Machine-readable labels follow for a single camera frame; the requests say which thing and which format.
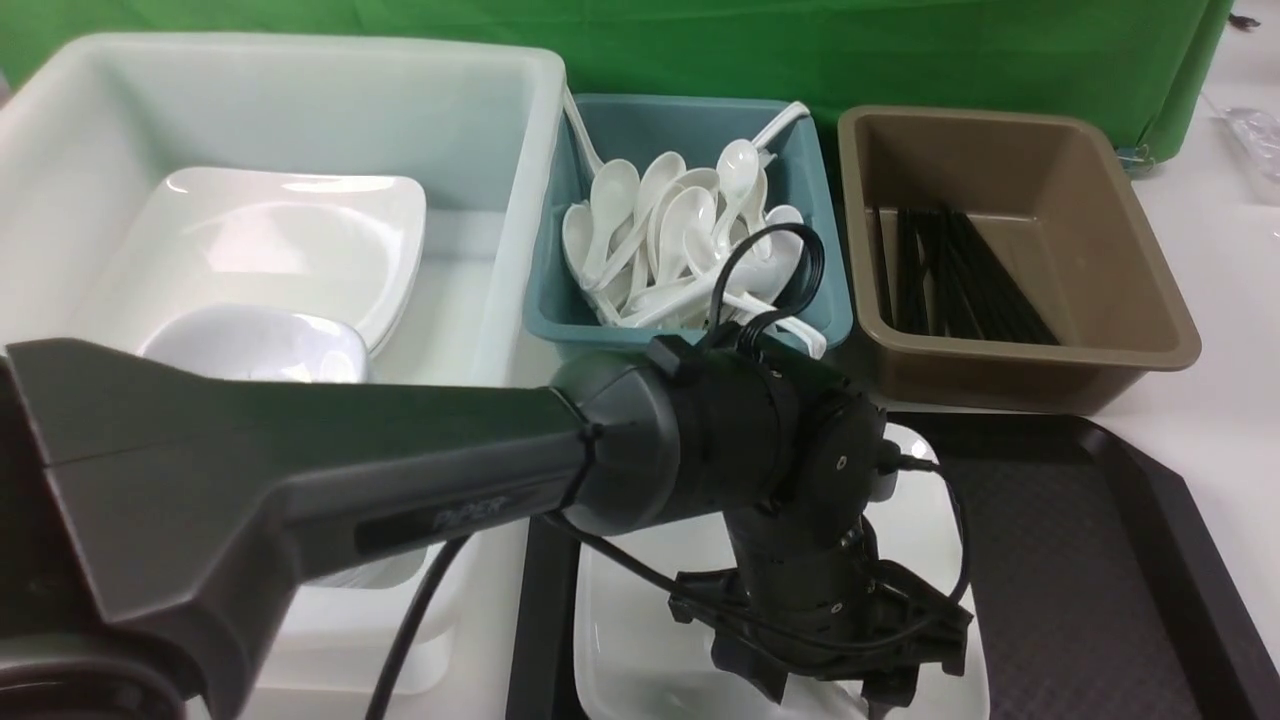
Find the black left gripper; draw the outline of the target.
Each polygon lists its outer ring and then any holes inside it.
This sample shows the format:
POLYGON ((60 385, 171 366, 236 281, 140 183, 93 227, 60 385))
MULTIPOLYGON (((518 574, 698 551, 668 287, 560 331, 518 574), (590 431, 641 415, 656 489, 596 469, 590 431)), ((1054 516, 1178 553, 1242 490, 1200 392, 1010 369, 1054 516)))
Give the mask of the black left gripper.
POLYGON ((827 544, 797 519, 760 509, 724 515, 735 566, 681 571, 668 609, 680 624, 714 630, 714 666, 780 703, 790 679, 859 682, 873 714, 908 707, 920 670, 966 671, 974 615, 964 609, 970 547, 955 512, 957 580, 941 592, 900 562, 881 557, 864 515, 827 544))

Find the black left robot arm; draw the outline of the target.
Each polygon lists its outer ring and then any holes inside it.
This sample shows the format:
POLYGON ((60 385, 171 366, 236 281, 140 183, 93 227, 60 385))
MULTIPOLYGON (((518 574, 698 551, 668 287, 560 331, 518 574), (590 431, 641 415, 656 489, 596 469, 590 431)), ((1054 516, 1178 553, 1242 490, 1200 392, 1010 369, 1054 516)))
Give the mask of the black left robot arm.
POLYGON ((860 682, 873 719, 966 666, 968 570, 882 559, 867 506, 936 471, 832 366, 739 325, 595 351, 548 387, 219 380, 83 340, 3 355, 3 716, 243 711, 296 591, 440 553, 375 687, 381 717, 448 566, 541 518, 714 632, 773 702, 860 682))

